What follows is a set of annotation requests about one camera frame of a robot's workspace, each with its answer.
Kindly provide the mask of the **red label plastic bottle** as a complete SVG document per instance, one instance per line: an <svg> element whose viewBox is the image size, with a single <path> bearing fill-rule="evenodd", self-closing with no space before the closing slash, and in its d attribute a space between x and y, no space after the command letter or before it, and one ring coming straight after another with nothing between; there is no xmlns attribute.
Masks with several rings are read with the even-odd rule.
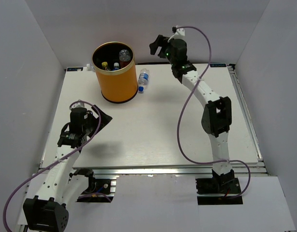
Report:
<svg viewBox="0 0 297 232"><path fill-rule="evenodd" d="M130 51L128 49L122 49L119 52L119 63L120 63L120 67L124 68L126 67L131 60L131 54Z"/></svg>

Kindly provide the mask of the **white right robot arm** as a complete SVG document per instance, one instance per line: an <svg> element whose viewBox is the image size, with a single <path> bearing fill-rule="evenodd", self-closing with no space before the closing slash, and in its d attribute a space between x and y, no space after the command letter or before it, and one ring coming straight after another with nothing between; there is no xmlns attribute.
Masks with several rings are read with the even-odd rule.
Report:
<svg viewBox="0 0 297 232"><path fill-rule="evenodd" d="M209 136L212 150L212 186L222 193L235 179L229 163L228 134L232 124L232 104L229 97L213 91L200 77L197 68L188 61L187 44L178 36L158 35L149 45L150 53L165 58L171 64L172 74L187 87L204 108L201 125Z"/></svg>

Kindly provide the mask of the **yellow cap clear bottle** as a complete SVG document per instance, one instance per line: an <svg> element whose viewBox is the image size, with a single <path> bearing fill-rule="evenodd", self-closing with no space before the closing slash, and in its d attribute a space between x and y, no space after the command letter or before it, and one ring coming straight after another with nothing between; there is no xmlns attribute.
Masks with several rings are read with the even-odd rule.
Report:
<svg viewBox="0 0 297 232"><path fill-rule="evenodd" d="M105 71L111 71L107 62L102 62L102 69Z"/></svg>

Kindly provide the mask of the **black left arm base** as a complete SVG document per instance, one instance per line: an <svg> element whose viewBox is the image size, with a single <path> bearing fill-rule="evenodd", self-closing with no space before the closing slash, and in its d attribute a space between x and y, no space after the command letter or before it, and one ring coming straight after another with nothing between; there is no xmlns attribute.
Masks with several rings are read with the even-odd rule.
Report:
<svg viewBox="0 0 297 232"><path fill-rule="evenodd" d="M93 170L79 169L69 173L69 182L72 177L84 176L87 179L87 188L77 199L78 203L110 203L114 198L116 180L113 178L99 178Z"/></svg>

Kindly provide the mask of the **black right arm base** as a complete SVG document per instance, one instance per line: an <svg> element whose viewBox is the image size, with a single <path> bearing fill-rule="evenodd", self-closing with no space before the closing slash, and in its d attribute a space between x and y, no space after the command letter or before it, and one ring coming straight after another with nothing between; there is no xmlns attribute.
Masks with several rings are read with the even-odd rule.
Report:
<svg viewBox="0 0 297 232"><path fill-rule="evenodd" d="M237 178L234 181L220 186L213 178L196 179L198 205L242 205L240 184Z"/></svg>

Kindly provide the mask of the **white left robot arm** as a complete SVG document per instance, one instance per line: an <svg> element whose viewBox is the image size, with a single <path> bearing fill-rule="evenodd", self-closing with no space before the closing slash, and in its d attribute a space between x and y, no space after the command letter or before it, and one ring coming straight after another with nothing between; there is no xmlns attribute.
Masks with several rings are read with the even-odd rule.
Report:
<svg viewBox="0 0 297 232"><path fill-rule="evenodd" d="M82 192L95 190L93 170L75 170L73 165L82 147L102 130L112 117L96 105L87 109L81 103L70 108L70 121L61 129L53 165L33 198L23 204L28 228L39 232L63 232L69 210Z"/></svg>

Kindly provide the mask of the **blue label plastic bottle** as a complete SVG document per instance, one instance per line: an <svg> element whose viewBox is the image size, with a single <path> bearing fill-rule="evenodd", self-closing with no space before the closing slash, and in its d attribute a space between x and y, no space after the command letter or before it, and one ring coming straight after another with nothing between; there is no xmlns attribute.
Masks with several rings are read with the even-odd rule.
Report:
<svg viewBox="0 0 297 232"><path fill-rule="evenodd" d="M144 68L140 71L140 75L137 81L138 92L143 93L149 85L150 72L148 69Z"/></svg>

